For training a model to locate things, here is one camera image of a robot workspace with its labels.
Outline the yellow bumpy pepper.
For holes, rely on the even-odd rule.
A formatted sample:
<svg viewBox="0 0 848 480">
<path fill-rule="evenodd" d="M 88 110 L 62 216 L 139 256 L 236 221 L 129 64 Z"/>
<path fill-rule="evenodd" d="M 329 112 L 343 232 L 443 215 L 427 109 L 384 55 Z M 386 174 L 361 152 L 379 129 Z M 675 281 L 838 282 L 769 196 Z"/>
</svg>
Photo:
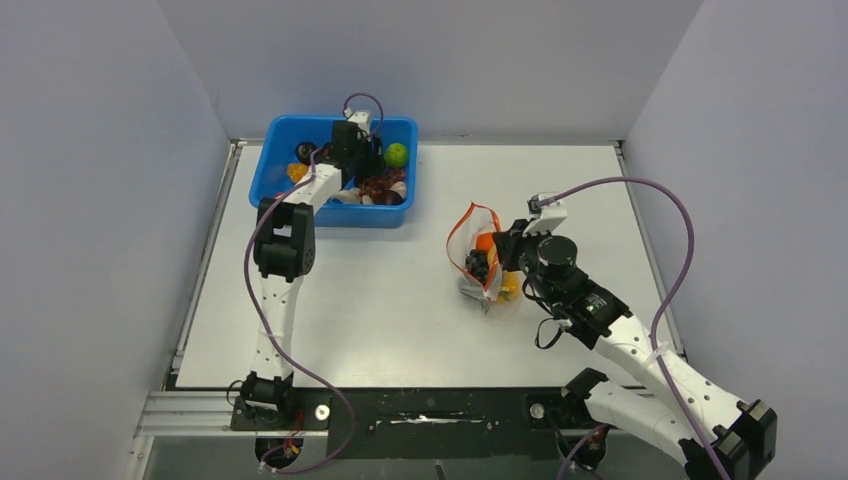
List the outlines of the yellow bumpy pepper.
<svg viewBox="0 0 848 480">
<path fill-rule="evenodd" d="M 498 289 L 498 303 L 513 302 L 522 295 L 522 277 L 519 272 L 505 271 Z"/>
</svg>

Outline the green custard apple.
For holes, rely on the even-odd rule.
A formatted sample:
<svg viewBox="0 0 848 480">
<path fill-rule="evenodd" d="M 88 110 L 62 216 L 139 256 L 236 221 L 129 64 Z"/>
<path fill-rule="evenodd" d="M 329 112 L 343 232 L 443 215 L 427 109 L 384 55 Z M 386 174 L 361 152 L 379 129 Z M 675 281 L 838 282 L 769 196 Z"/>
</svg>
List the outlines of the green custard apple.
<svg viewBox="0 0 848 480">
<path fill-rule="evenodd" d="M 410 158 L 408 148 L 402 143 L 390 144 L 384 152 L 386 167 L 389 169 L 404 169 Z"/>
</svg>

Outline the black grape bunch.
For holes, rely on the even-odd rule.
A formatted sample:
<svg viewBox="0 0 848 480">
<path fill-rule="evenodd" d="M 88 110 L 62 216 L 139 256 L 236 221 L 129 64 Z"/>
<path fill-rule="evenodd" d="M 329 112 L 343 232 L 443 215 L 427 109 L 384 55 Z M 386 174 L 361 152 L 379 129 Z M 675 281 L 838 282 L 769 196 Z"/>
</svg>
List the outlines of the black grape bunch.
<svg viewBox="0 0 848 480">
<path fill-rule="evenodd" d="M 480 250 L 472 249 L 466 255 L 465 270 L 481 285 L 485 285 L 487 283 L 489 269 L 490 264 L 488 254 Z"/>
</svg>

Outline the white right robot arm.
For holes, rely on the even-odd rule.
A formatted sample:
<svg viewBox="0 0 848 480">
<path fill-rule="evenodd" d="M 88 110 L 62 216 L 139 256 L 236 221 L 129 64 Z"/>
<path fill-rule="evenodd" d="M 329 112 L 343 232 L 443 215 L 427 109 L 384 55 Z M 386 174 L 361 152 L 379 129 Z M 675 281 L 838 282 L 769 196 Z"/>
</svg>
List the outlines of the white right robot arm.
<svg viewBox="0 0 848 480">
<path fill-rule="evenodd" d="M 586 368 L 564 388 L 566 420 L 625 430 L 676 460 L 691 479 L 756 478 L 776 454 L 776 412 L 762 400 L 727 392 L 654 341 L 622 300 L 578 268 L 571 239 L 526 234 L 526 224 L 518 220 L 494 234 L 500 265 L 524 274 L 532 299 L 562 322 L 564 333 L 650 394 L 634 394 Z"/>
</svg>

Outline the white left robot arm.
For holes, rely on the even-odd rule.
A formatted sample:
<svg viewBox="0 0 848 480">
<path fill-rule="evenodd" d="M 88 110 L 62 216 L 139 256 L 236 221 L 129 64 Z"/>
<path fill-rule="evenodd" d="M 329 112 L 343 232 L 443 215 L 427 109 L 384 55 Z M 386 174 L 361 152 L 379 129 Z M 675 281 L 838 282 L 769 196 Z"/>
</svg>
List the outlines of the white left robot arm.
<svg viewBox="0 0 848 480">
<path fill-rule="evenodd" d="M 315 213 L 379 164 L 373 136 L 371 122 L 362 115 L 335 120 L 330 141 L 312 151 L 302 178 L 259 203 L 244 261 L 245 278 L 250 278 L 251 264 L 260 277 L 259 293 L 246 283 L 260 320 L 256 354 L 239 393 L 246 412 L 268 410 L 285 425 L 299 419 L 293 386 L 296 365 L 286 351 L 291 348 L 297 296 L 316 258 Z"/>
</svg>

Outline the clear zip top bag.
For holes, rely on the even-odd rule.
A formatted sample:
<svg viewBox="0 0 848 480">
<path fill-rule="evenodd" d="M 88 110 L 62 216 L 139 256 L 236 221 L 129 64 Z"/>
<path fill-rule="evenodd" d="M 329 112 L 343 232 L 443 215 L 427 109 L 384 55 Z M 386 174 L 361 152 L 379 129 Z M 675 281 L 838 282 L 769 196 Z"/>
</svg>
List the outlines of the clear zip top bag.
<svg viewBox="0 0 848 480">
<path fill-rule="evenodd" d="M 494 234 L 500 232 L 497 213 L 472 202 L 445 242 L 459 294 L 484 314 L 506 310 L 521 298 L 521 275 L 505 271 L 499 263 Z"/>
</svg>

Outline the orange fruit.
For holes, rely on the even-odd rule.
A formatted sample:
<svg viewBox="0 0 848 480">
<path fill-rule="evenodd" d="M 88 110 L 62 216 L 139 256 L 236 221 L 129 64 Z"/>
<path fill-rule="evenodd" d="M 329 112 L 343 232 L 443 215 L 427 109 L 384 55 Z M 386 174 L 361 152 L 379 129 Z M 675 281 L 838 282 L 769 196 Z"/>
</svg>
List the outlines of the orange fruit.
<svg viewBox="0 0 848 480">
<path fill-rule="evenodd" d="M 475 249 L 488 254 L 492 250 L 496 250 L 493 232 L 480 233 L 475 239 Z"/>
</svg>

